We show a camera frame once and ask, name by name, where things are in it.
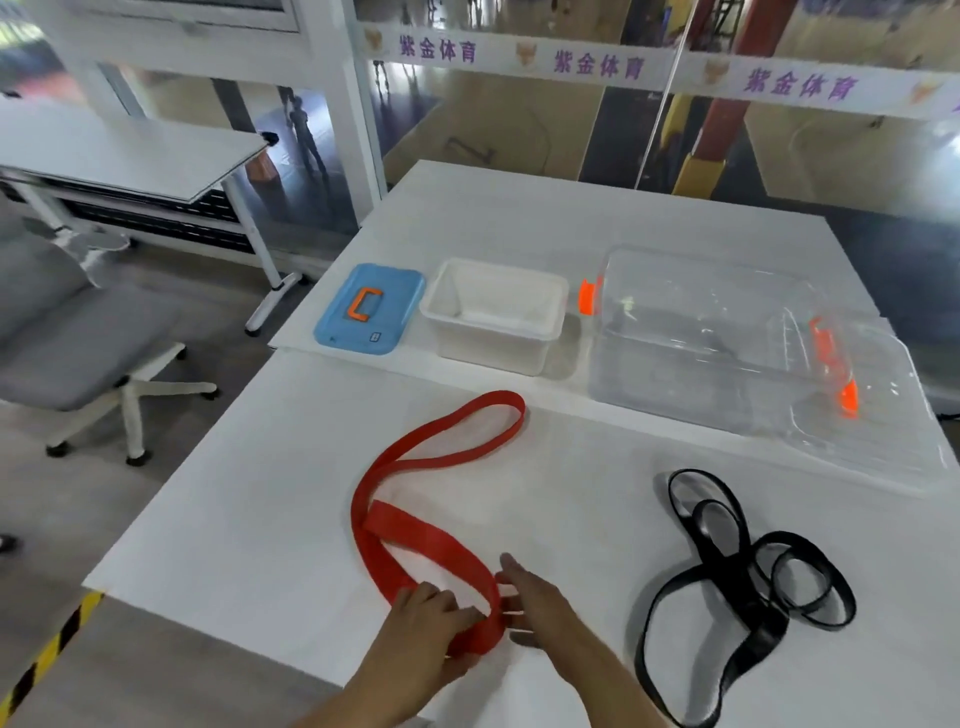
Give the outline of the person's right hand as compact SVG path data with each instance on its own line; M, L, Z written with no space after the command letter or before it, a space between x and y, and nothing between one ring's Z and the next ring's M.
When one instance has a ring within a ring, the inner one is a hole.
M582 621L580 615L576 613L570 601L557 586L533 571L529 569L528 571L548 583L548 646L538 648L538 650L546 654L557 671L556 663L570 656L577 644L593 641L601 642L601 640ZM507 589L501 588L502 596Z

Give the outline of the person's right forearm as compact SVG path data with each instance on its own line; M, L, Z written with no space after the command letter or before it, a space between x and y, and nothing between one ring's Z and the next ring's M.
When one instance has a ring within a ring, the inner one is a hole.
M556 669L581 699L589 728L666 728L636 677L602 641L577 643Z

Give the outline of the person's left hand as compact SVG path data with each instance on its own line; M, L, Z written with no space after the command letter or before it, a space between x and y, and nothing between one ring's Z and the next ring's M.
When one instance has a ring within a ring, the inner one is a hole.
M474 657L452 657L450 647L484 619L477 608L460 607L452 591L429 582L402 588L344 691L377 724L411 719L474 666Z

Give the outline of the clear plastic storage box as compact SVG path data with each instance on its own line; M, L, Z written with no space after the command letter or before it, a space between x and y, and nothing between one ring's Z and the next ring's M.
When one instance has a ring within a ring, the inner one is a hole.
M780 438L802 414L859 416L839 319L803 278L617 246L583 281L579 306L594 328L597 402Z

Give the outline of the yellow black hazard tape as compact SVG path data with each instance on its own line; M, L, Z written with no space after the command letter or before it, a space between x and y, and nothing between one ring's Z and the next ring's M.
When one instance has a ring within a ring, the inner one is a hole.
M99 590L88 591L78 606L69 614L66 622L43 646L17 683L0 700L0 728L5 728L11 717L35 686L49 673L54 662L79 631L89 622L92 612L103 601L105 594Z

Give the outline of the grey office chair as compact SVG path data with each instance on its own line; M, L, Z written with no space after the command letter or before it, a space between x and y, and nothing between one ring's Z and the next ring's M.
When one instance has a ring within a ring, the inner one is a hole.
M0 201L0 401L66 413L45 445L51 458L114 410L126 433L126 464L151 458L143 442L145 397L215 400L208 381L159 381L186 344L171 338L174 297L137 286L97 285L69 251L28 228Z

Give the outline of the black resistance band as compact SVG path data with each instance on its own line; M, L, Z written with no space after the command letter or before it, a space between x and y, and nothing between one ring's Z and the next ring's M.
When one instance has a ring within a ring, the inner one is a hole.
M813 541L785 530L753 538L739 500L713 473L675 469L666 476L665 491L699 561L665 579L654 592L633 651L633 672L654 707L676 728L716 728L731 687L770 657L792 621L836 632L855 620L858 601L844 574ZM646 643L662 602L701 583L718 591L746 636L723 665L709 711L684 722L671 713L655 686Z

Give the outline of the white banner with purple print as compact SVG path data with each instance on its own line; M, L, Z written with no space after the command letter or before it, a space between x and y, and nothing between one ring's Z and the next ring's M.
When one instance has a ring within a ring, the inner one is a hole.
M832 113L960 122L960 74L356 22L368 60Z

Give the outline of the clear lid with orange latch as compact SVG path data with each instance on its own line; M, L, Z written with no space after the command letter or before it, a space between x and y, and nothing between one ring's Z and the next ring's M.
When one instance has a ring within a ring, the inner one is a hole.
M960 486L960 463L887 321L822 313L803 332L823 379L790 406L787 445L903 495Z

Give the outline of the red resistance band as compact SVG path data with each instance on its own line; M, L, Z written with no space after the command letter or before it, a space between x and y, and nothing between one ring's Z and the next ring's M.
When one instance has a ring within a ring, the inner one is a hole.
M491 407L511 408L515 419L486 442L446 455L406 457L426 441ZM485 656L502 640L505 627L498 580L486 564L449 533L376 499L375 494L385 480L399 474L453 468L490 455L520 434L525 419L526 402L521 394L506 390L481 394L452 413L428 421L391 443L362 475L351 500L349 518L354 544L371 581L386 601L393 603L401 590L415 588L413 577L388 550L387 543L426 558L474 588L486 601L489 615L453 638L448 648L451 658L466 654Z

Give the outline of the person's left forearm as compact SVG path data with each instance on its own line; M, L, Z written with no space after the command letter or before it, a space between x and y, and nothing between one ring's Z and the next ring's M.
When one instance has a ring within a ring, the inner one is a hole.
M289 728L399 728L423 707L423 696L401 683L350 683Z

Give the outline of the white desk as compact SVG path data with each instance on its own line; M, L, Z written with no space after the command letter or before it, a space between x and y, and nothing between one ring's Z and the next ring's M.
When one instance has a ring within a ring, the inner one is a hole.
M270 291L250 337L304 273L281 273L246 204L242 173L269 159L273 135L145 117L104 118L70 103L0 94L0 192L65 240L111 230L127 244L176 241L253 255Z

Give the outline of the white plastic box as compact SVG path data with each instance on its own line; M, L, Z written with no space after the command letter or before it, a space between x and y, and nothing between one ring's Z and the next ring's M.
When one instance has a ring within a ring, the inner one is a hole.
M561 337L570 284L562 276L450 258L419 303L438 355L535 377Z

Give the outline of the red and yellow pillar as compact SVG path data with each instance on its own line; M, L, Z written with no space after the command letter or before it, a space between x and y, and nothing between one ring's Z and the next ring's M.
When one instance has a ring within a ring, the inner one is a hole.
M772 57L798 2L750 0L730 53ZM710 102L692 150L680 166L671 191L673 195L703 200L712 197L749 108L750 103L744 101L714 99Z

